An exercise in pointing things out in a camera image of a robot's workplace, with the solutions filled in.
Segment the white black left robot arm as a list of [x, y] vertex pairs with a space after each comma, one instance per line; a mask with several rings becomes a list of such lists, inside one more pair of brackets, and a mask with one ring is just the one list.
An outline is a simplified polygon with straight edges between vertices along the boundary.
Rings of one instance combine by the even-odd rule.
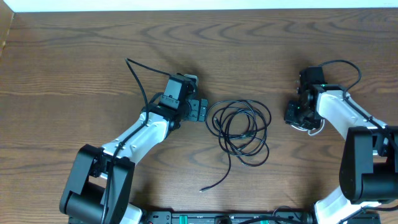
[[77, 153], [59, 210], [70, 223], [140, 223], [144, 212], [129, 202], [135, 166], [182, 121], [203, 121], [207, 101], [198, 100], [198, 77], [171, 75], [165, 91], [143, 107], [139, 119], [101, 147]]

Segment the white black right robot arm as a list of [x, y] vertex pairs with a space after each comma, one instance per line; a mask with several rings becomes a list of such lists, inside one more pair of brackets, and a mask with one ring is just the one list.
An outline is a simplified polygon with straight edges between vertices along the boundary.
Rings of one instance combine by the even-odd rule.
[[325, 81], [321, 66], [299, 73], [299, 99], [284, 120], [313, 133], [328, 121], [345, 140], [339, 186], [313, 207], [315, 223], [344, 223], [366, 210], [385, 210], [397, 200], [397, 127], [360, 107], [341, 85]]

